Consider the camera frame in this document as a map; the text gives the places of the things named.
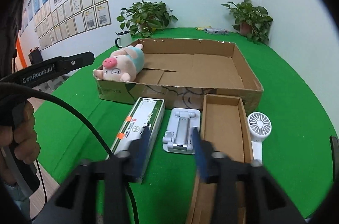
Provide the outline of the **person's left hand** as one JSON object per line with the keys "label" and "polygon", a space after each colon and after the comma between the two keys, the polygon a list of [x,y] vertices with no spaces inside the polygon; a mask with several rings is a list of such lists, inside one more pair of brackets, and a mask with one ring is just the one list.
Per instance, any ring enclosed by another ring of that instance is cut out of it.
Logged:
{"label": "person's left hand", "polygon": [[30,102],[26,102],[24,106],[23,122],[12,131],[11,127],[1,126],[1,147],[8,146],[12,141],[18,146],[14,149],[14,154],[18,160],[22,160],[25,164],[33,163],[41,150],[37,142],[37,133],[34,130],[35,117],[34,109]]}

